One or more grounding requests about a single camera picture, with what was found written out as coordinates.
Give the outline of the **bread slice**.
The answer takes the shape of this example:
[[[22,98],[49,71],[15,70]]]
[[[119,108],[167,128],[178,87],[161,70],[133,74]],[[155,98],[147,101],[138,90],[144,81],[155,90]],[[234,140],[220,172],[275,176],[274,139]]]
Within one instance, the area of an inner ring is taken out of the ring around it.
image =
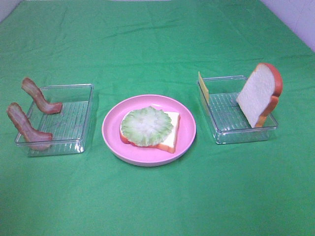
[[[169,152],[169,153],[174,153],[176,149],[177,131],[179,128],[180,114],[178,112],[170,112],[170,111],[164,111],[164,112],[167,113],[172,119],[173,129],[171,131],[171,134],[169,134],[168,137],[165,139],[165,141],[163,141],[162,143],[155,146],[148,146],[147,148],[157,148],[157,149]],[[125,144],[131,144],[133,146],[139,147],[136,144],[128,141],[127,138],[123,136],[121,132],[121,126],[120,126],[120,138],[122,142]]]
[[[262,127],[275,109],[283,90],[278,69],[270,63],[259,63],[236,98],[252,128]]]

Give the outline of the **green lettuce leaf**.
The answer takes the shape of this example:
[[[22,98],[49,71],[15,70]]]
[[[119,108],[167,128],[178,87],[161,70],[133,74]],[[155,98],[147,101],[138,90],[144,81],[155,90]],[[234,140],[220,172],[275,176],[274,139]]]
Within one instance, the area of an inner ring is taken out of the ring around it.
[[[155,146],[171,134],[171,117],[152,106],[130,111],[121,123],[121,132],[139,147]]]

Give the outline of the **bacon strip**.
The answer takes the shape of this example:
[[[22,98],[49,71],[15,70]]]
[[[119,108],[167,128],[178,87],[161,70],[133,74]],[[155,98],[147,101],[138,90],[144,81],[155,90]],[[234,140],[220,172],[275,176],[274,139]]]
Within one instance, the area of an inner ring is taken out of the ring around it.
[[[34,129],[18,103],[11,103],[7,107],[6,112],[16,129],[23,135],[25,141],[32,143],[29,145],[31,149],[42,151],[50,148],[51,145],[47,144],[47,142],[52,141],[52,133]]]
[[[63,104],[61,102],[48,102],[40,88],[33,80],[26,77],[21,83],[21,88],[33,98],[38,109],[45,114],[57,114],[62,110]]]

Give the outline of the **pink round plate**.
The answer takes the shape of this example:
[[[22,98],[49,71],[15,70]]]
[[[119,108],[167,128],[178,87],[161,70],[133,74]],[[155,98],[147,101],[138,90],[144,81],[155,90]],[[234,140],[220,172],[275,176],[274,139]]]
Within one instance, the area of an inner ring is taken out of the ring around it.
[[[121,141],[119,126],[123,117],[132,110],[147,106],[180,114],[174,153],[151,147],[135,147]],[[144,94],[115,105],[105,116],[101,131],[105,143],[118,158],[133,165],[153,167],[168,164],[188,151],[196,135],[196,123],[189,109],[179,101],[163,95]]]

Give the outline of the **yellow cheese slice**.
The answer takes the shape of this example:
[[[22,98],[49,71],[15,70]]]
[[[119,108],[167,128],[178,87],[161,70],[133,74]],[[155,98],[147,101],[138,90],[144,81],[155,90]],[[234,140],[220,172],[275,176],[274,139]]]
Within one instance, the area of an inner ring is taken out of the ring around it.
[[[202,91],[202,94],[204,95],[205,101],[207,102],[207,104],[209,104],[209,90],[207,89],[204,80],[201,76],[200,71],[198,71],[198,82]]]

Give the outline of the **right clear plastic tray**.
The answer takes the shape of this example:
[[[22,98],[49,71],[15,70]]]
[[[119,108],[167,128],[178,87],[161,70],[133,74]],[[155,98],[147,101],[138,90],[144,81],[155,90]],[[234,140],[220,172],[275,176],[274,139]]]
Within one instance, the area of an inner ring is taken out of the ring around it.
[[[199,82],[200,101],[211,134],[217,144],[236,144],[267,141],[274,136],[278,123],[269,114],[261,128],[252,128],[236,98],[247,81],[244,75],[203,78],[209,90],[209,104],[205,101]]]

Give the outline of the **clear plastic tray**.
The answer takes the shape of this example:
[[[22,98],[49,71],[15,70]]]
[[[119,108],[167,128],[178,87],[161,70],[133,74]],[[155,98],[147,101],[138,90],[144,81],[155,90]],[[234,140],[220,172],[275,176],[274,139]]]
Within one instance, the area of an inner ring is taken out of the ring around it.
[[[51,156],[82,153],[88,146],[94,106],[94,85],[55,85],[40,88],[50,102],[61,102],[62,110],[53,115],[41,112],[33,102],[27,117],[33,128],[52,133],[51,142],[27,142],[18,133],[15,145],[27,156]]]
[[[211,134],[217,144],[236,144],[267,141],[274,136],[278,123],[269,114],[261,128],[252,128],[236,98],[247,81],[244,75],[203,78],[209,90],[209,104],[205,101],[199,82],[200,101]]]

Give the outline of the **green tablecloth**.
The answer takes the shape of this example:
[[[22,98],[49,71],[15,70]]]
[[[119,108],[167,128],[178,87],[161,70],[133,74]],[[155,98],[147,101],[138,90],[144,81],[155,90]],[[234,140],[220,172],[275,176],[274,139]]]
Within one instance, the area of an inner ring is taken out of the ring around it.
[[[278,128],[265,142],[217,145],[197,75],[283,78]],[[94,84],[90,147],[29,158],[6,114],[39,86]],[[168,165],[116,158],[101,126],[120,101],[163,94],[197,134]],[[24,1],[0,25],[0,233],[3,236],[312,236],[315,55],[258,0]]]

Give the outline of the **left clear plastic tray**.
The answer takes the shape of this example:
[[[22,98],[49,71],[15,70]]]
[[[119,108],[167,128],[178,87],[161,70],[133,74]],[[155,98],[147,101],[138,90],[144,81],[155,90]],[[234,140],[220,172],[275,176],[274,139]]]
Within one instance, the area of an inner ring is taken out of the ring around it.
[[[61,102],[62,110],[53,115],[41,112],[33,102],[27,117],[33,128],[52,133],[51,142],[27,142],[18,133],[15,145],[27,156],[51,156],[82,153],[88,146],[94,106],[94,85],[55,85],[40,88],[50,102]]]

